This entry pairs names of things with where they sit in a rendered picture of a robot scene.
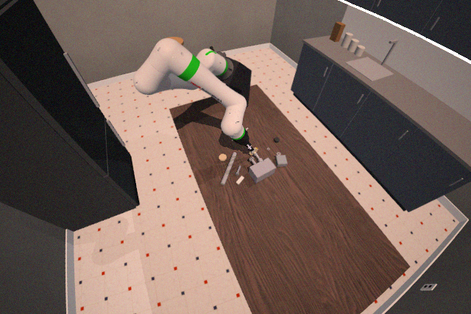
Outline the long pale grey bar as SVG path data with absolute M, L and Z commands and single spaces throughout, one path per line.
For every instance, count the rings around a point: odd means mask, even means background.
M 230 173 L 230 170 L 231 170 L 231 168 L 232 168 L 232 166 L 233 166 L 234 160 L 235 160 L 235 158 L 236 158 L 236 155 L 237 155 L 237 153 L 236 153 L 236 152 L 233 152 L 232 157 L 230 158 L 230 161 L 229 161 L 229 163 L 228 163 L 227 169 L 226 169 L 226 171 L 225 171 L 225 173 L 224 173 L 224 176 L 223 176 L 223 178 L 222 178 L 222 181 L 221 181 L 221 183 L 220 183 L 221 185 L 225 185 L 225 183 L 226 183 L 226 181 L 227 181 L 227 178 L 228 178 L 228 175 L 229 175 L 229 173 Z

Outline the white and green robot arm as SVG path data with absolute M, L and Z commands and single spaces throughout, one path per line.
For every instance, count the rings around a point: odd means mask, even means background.
M 164 38 L 157 42 L 145 63 L 135 72 L 133 83 L 144 95 L 199 88 L 226 107 L 221 122 L 223 133 L 232 141 L 243 143 L 248 137 L 248 128 L 242 126 L 247 101 L 221 81 L 230 78 L 233 71 L 233 62 L 226 58 L 225 52 L 214 52 L 211 46 L 195 57 L 176 40 Z

